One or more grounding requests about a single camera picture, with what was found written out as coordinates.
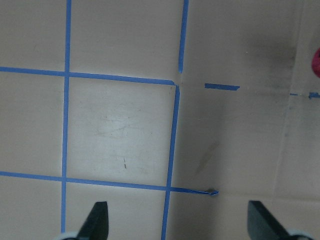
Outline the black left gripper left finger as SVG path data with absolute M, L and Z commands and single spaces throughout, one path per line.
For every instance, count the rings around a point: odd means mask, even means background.
M 96 202 L 81 226 L 77 240 L 107 240 L 109 235 L 108 203 Z

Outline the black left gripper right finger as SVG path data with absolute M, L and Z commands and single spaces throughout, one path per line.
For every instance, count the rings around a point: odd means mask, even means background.
M 261 201 L 250 200 L 247 207 L 247 232 L 251 240 L 298 240 L 269 212 Z

